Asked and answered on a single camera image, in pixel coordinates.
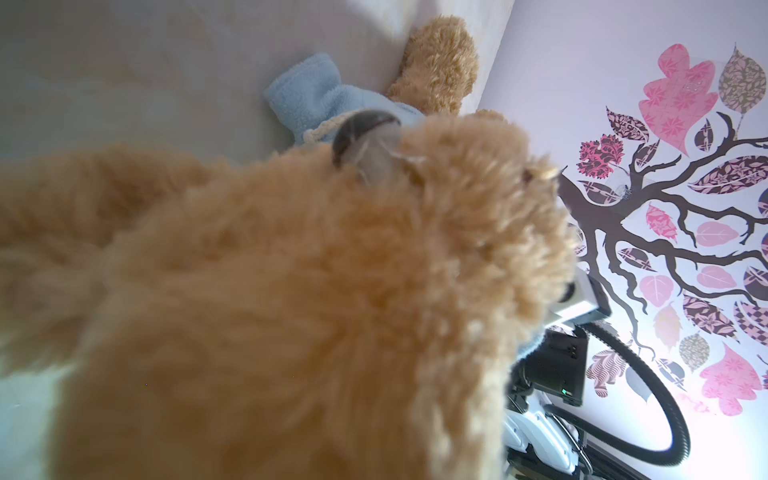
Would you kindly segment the brown teddy bear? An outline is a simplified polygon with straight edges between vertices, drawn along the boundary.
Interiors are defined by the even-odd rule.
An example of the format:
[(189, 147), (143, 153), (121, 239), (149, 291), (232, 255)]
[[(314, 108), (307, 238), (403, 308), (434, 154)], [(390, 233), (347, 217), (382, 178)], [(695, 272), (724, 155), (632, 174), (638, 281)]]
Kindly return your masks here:
[(126, 146), (1, 171), (1, 371), (64, 368), (50, 479), (489, 479), (575, 271), (557, 170), (461, 115), (465, 22), (409, 39), (395, 173)]

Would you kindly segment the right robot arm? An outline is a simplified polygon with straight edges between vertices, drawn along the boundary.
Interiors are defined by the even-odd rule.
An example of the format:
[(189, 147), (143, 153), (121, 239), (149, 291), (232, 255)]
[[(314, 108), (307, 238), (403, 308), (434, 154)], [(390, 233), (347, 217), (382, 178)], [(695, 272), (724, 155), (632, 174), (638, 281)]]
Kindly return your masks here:
[(647, 476), (608, 451), (577, 409), (585, 387), (597, 393), (619, 379), (632, 380), (641, 398), (653, 390), (635, 366), (639, 357), (606, 348), (588, 358), (585, 331), (554, 326), (540, 345), (521, 360), (507, 387), (504, 419), (507, 479), (645, 479)]

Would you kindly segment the light blue bear hoodie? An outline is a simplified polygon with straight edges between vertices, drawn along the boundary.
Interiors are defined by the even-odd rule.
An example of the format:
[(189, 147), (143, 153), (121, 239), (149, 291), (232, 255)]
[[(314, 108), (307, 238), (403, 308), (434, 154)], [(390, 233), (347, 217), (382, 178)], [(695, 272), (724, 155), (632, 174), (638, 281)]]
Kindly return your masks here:
[(296, 146), (332, 142), (337, 129), (325, 122), (366, 109), (387, 111), (404, 125), (415, 125), (424, 115), (414, 107), (384, 95), (345, 84), (332, 58), (310, 56), (278, 76), (266, 89), (265, 100), (280, 123), (294, 136)]

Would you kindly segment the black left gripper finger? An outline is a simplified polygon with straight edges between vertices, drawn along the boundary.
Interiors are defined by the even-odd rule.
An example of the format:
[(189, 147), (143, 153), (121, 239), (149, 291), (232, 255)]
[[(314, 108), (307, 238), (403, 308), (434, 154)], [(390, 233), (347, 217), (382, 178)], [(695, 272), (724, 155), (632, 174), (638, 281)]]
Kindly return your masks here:
[(385, 180), (396, 170), (393, 154), (401, 121), (383, 110), (363, 110), (344, 120), (332, 142), (335, 169), (354, 167), (362, 180)]

